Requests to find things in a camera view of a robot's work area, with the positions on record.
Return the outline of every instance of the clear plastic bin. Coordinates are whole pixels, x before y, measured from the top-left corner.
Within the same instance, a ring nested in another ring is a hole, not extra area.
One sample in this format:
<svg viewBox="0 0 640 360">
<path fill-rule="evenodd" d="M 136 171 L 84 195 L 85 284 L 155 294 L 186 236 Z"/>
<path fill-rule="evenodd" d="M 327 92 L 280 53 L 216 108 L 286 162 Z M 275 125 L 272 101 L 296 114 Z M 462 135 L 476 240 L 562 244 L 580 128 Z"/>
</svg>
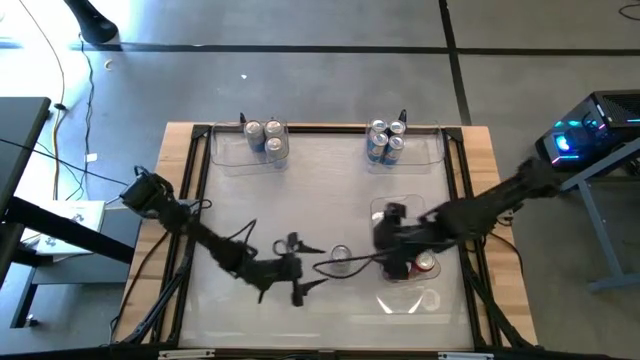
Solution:
<svg viewBox="0 0 640 360">
<path fill-rule="evenodd" d="M 245 124 L 222 122 L 213 125 L 211 162 L 220 166 L 224 174 L 228 176 L 285 171 L 290 151 L 289 130 L 286 122 L 278 121 L 284 125 L 282 138 L 285 149 L 277 158 L 268 157 L 266 152 L 256 152 L 251 149 L 244 134 Z"/>
<path fill-rule="evenodd" d="M 409 134 L 402 135 L 404 149 L 400 153 L 397 162 L 393 165 L 383 164 L 384 153 L 380 161 L 374 161 L 369 157 L 371 124 L 367 123 L 365 131 L 363 157 L 367 162 L 368 170 L 372 174 L 425 174 L 431 171 L 431 165 L 439 163 L 444 159 L 444 148 L 439 124 L 436 133 L 429 134 Z"/>
</svg>

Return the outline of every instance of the concrete floor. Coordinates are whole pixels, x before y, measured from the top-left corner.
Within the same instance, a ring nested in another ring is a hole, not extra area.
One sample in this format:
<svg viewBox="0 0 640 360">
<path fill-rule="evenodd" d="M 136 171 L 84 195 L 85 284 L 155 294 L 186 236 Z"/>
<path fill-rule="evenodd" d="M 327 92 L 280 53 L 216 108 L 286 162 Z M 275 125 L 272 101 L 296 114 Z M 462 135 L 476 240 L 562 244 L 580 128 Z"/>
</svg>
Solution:
<svg viewBox="0 0 640 360">
<path fill-rule="evenodd" d="M 446 46 L 437 0 L 92 2 L 118 24 L 123 42 Z M 640 48 L 640 22 L 617 14 L 625 0 L 448 3 L 459 47 Z M 76 40 L 77 25 L 57 2 L 25 4 L 63 62 L 65 104 L 71 111 L 60 131 L 60 157 L 80 165 L 88 68 L 81 53 L 65 46 Z M 16 2 L 0 5 L 2 11 L 0 39 L 11 37 L 25 49 L 0 49 L 0 95 L 58 99 L 60 76 L 46 44 Z M 243 111 L 256 118 L 347 123 L 391 117 L 406 108 L 412 123 L 460 124 L 447 55 L 90 52 L 89 57 L 96 84 L 90 145 L 98 154 L 90 169 L 123 181 L 132 179 L 135 164 L 153 167 L 168 121 L 230 120 Z M 111 70 L 104 67 L 109 59 Z M 471 121 L 490 127 L 501 175 L 510 175 L 531 153 L 537 136 L 591 91 L 639 88 L 639 60 L 461 55 Z M 50 125 L 41 136 L 48 147 Z M 34 156 L 18 194 L 33 201 L 48 199 L 51 169 L 50 161 Z M 64 195 L 74 184 L 66 170 L 62 173 Z M 91 199 L 108 200 L 119 191 L 118 185 L 89 179 Z M 636 192 L 624 189 L 624 199 L 618 201 L 614 195 L 621 191 L 598 191 L 605 210 L 613 211 L 606 213 L 608 218 L 634 213 L 635 202 L 626 194 Z M 617 229 L 632 233 L 622 225 Z M 569 196 L 530 202 L 518 213 L 514 232 L 540 344 L 638 357 L 640 343 L 634 335 L 640 331 L 640 289 L 598 295 L 586 290 L 607 269 L 581 200 Z M 614 237 L 621 240 L 618 250 L 625 255 L 625 266 L 640 270 L 640 246 L 624 232 Z M 1 318 L 13 314 L 26 274 L 25 268 L 11 269 L 0 293 Z M 8 321 L 0 323 L 0 338 L 11 339 L 0 342 L 0 352 L 102 344 L 121 295 L 122 286 L 43 287 L 32 312 L 46 326 L 9 330 Z"/>
</svg>

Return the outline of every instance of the computer tower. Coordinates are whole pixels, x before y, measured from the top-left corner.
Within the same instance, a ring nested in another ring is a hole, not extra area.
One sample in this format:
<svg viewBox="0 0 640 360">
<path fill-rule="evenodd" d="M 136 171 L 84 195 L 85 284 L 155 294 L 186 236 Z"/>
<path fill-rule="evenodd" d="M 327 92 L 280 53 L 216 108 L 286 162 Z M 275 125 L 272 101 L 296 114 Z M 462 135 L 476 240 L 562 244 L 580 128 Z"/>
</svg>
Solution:
<svg viewBox="0 0 640 360">
<path fill-rule="evenodd" d="M 640 90 L 595 91 L 535 143 L 558 170 L 579 171 L 640 136 Z"/>
</svg>

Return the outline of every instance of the black floor line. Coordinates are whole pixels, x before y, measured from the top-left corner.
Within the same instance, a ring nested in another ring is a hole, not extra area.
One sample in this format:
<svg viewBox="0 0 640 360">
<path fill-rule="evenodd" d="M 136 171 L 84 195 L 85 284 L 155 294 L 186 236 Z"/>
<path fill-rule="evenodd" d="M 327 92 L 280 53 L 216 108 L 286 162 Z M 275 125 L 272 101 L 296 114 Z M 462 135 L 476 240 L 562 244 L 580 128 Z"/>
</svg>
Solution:
<svg viewBox="0 0 640 360">
<path fill-rule="evenodd" d="M 640 56 L 640 49 L 457 48 L 461 55 L 499 56 Z"/>
<path fill-rule="evenodd" d="M 80 43 L 68 45 L 80 51 Z M 24 49 L 18 41 L 0 40 L 0 50 Z M 342 53 L 342 54 L 448 54 L 449 46 L 342 46 L 342 45 L 186 45 L 186 44 L 85 44 L 85 51 L 126 52 L 229 52 L 229 53 Z M 532 49 L 454 47 L 459 55 L 496 56 L 640 56 L 640 49 Z"/>
<path fill-rule="evenodd" d="M 471 114 L 469 112 L 469 103 L 467 102 L 467 94 L 464 91 L 464 81 L 462 80 L 462 70 L 460 69 L 460 59 L 456 50 L 456 38 L 453 34 L 453 25 L 451 25 L 451 17 L 449 15 L 449 6 L 447 0 L 439 0 L 440 16 L 442 18 L 442 27 L 444 28 L 444 37 L 447 40 L 447 48 L 449 49 L 449 64 L 451 65 L 451 77 L 453 79 L 453 90 L 456 94 L 458 102 L 458 112 L 460 113 L 460 123 L 465 126 L 471 125 Z"/>
</svg>

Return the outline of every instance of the wooden table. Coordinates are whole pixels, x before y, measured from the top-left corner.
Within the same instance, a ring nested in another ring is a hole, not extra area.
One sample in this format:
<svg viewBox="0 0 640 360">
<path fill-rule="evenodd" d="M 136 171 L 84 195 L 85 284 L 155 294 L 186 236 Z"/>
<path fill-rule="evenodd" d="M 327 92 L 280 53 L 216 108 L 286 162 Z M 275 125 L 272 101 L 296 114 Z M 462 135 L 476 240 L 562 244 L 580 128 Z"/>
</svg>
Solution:
<svg viewBox="0 0 640 360">
<path fill-rule="evenodd" d="M 176 193 L 180 191 L 193 126 L 194 123 L 184 122 L 167 124 L 162 148 L 160 149 L 155 172 L 170 181 L 175 187 Z M 472 187 L 474 193 L 479 194 L 500 181 L 493 154 L 493 147 L 491 146 L 489 129 L 482 126 L 468 126 L 462 127 L 462 132 Z M 200 171 L 199 164 L 201 163 L 204 153 L 204 140 L 201 142 L 202 144 L 198 146 L 196 151 L 196 166 L 194 166 L 193 169 L 194 179 L 197 178 L 197 174 Z M 456 182 L 461 182 L 461 177 L 459 176 L 460 169 L 459 166 L 457 166 L 458 161 L 456 156 L 457 153 L 452 150 Z M 463 196 L 464 193 L 461 183 L 459 183 L 457 188 L 458 195 Z M 196 182 L 192 181 L 188 198 L 196 197 L 195 189 Z M 494 232 L 513 243 L 511 229 L 498 225 Z M 140 262 L 163 233 L 164 230 L 156 221 L 145 221 L 142 224 L 126 289 L 129 288 L 133 276 L 138 271 Z M 501 243 L 492 236 L 489 236 L 487 239 L 485 253 L 496 303 L 525 339 L 532 343 L 537 343 L 527 293 L 522 275 L 520 274 L 518 258 L 513 250 L 506 246 L 506 244 Z M 116 331 L 115 338 L 117 340 L 121 340 L 130 334 L 155 302 L 161 286 L 167 253 L 168 241 L 158 248 L 143 269 L 140 279 L 134 287 L 128 303 L 125 305 L 122 319 Z M 178 262 L 181 258 L 182 254 L 179 253 L 177 257 Z M 487 318 L 486 315 L 483 315 L 485 314 L 484 306 L 480 300 L 477 300 L 477 302 L 482 334 L 484 338 L 489 341 L 490 336 Z M 163 327 L 164 331 L 162 334 L 163 340 L 166 339 L 169 332 L 168 329 L 171 327 L 174 310 L 175 295 L 167 306 Z"/>
</svg>

